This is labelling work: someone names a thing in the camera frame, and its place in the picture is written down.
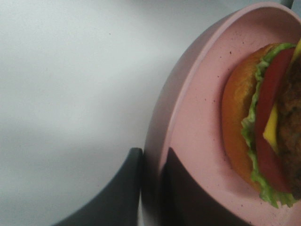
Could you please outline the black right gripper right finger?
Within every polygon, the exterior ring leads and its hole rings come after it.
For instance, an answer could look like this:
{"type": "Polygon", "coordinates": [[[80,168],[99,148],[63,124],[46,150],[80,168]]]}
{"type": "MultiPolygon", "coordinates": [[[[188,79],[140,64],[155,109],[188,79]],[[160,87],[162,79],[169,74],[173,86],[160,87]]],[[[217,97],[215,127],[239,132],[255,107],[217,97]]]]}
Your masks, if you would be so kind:
{"type": "Polygon", "coordinates": [[[220,150],[168,150],[162,180],[165,226],[298,226],[301,205],[274,208],[231,168],[220,150]]]}

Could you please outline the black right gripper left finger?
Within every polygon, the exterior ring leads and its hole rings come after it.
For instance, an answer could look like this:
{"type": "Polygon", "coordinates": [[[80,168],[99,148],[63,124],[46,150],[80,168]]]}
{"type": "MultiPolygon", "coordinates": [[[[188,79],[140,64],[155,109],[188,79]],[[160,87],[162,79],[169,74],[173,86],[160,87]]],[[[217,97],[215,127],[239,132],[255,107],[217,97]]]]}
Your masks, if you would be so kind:
{"type": "Polygon", "coordinates": [[[136,226],[143,172],[143,151],[131,148],[107,186],[57,226],[136,226]]]}

